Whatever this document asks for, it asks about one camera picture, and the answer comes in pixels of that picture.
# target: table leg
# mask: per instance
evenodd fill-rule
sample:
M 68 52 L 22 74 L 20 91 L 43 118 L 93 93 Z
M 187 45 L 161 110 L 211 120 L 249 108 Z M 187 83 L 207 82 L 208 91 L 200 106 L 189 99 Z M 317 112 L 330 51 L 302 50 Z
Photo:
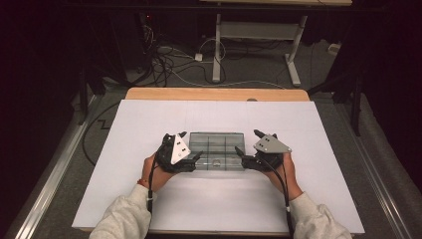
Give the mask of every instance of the table leg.
M 302 33 L 304 32 L 307 18 L 308 16 L 303 16 L 301 19 L 301 22 L 295 34 L 295 40 L 293 42 L 292 52 L 290 54 L 285 54 L 286 64 L 288 65 L 288 70 L 291 75 L 292 83 L 295 87 L 299 87 L 301 85 L 301 80 L 299 79 L 299 75 L 295 67 L 294 59 L 295 59 L 296 51 L 298 50 L 299 43 L 301 42 L 301 37 L 302 37 Z
M 221 64 L 221 56 L 220 56 L 220 39 L 221 39 L 221 14 L 217 14 L 217 21 L 215 24 L 215 54 L 214 54 L 214 65 L 212 70 L 212 81 L 214 83 L 220 82 L 220 64 Z

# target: black device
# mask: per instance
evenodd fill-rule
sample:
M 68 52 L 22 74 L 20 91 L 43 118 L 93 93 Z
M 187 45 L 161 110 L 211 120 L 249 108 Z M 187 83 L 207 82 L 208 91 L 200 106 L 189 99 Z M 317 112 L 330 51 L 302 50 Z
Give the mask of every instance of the black device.
M 292 150 L 280 142 L 275 133 L 273 135 L 264 134 L 257 129 L 254 130 L 254 133 L 260 138 L 254 145 L 257 150 L 255 155 L 245 155 L 240 148 L 235 146 L 237 154 L 242 158 L 242 166 L 258 171 L 271 171 L 272 168 L 278 168 L 282 165 L 282 153 Z
M 174 157 L 182 157 L 182 155 L 190 153 L 189 148 L 181 141 L 181 138 L 185 135 L 185 131 L 176 135 L 167 133 L 162 139 L 161 147 L 155 154 L 155 158 L 158 165 L 160 165 L 164 171 L 178 173 L 191 172 L 196 169 L 195 163 L 200 158 L 203 151 L 198 152 L 192 159 L 180 159 L 177 160 L 177 162 L 174 160 Z

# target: wooden tabletop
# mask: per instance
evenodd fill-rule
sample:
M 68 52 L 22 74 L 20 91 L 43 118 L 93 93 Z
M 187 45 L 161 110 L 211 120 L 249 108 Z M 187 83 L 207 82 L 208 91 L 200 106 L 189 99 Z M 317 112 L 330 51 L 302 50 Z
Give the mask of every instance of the wooden tabletop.
M 131 88 L 126 100 L 308 102 L 304 90 Z
M 281 5 L 322 5 L 322 6 L 350 6 L 351 0 L 201 0 L 203 2 L 220 3 L 255 3 Z

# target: hand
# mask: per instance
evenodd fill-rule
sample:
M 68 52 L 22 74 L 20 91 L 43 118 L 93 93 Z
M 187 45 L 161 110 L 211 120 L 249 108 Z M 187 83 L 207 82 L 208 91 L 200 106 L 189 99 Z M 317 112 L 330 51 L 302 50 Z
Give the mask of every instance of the hand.
M 296 171 L 295 171 L 295 164 L 292 160 L 292 154 L 289 152 L 283 153 L 283 164 L 280 165 L 278 168 L 276 168 L 276 171 L 279 173 L 279 175 L 282 177 L 282 180 L 284 183 L 287 182 L 288 185 L 288 192 L 289 192 L 289 201 L 299 197 L 302 195 L 302 190 L 298 185 L 298 182 L 296 181 Z M 263 172 L 268 178 L 270 178 L 270 181 L 283 193 L 283 187 L 280 183 L 279 178 L 276 176 L 276 174 L 273 171 Z
M 146 188 L 149 188 L 149 173 L 151 172 L 151 167 L 154 162 L 155 154 L 151 157 L 148 157 L 143 162 L 143 169 L 142 169 L 142 178 L 140 180 L 140 184 Z M 164 184 L 176 173 L 169 173 L 162 170 L 157 163 L 154 165 L 154 173 L 152 176 L 152 191 L 158 191 Z

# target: desk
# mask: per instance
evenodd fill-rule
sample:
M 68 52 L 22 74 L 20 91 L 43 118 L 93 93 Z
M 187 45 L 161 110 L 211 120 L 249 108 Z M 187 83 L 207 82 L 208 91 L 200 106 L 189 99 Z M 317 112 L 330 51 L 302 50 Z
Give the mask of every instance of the desk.
M 139 88 L 129 90 L 126 98 L 73 227 L 92 229 L 117 196 L 131 192 L 143 159 L 159 147 L 165 133 L 242 132 L 246 153 L 252 154 L 257 128 L 276 133 L 293 149 L 299 184 L 316 203 L 326 204 L 351 233 L 363 233 L 315 104 L 304 91 Z M 180 173 L 158 192 L 150 232 L 287 235 L 283 207 L 282 194 L 254 170 Z
M 321 6 L 350 6 L 351 0 L 202 0 L 206 2 L 222 3 L 255 3 L 255 4 L 282 4 L 282 5 L 321 5 Z M 286 64 L 292 83 L 295 87 L 301 85 L 294 59 L 301 42 L 305 23 L 308 16 L 302 16 L 299 24 L 275 24 L 275 23 L 252 23 L 252 22 L 223 22 L 221 14 L 217 14 L 215 33 L 215 54 L 213 62 L 213 82 L 220 82 L 221 38 L 250 38 L 270 40 L 293 40 L 292 51 L 285 54 Z

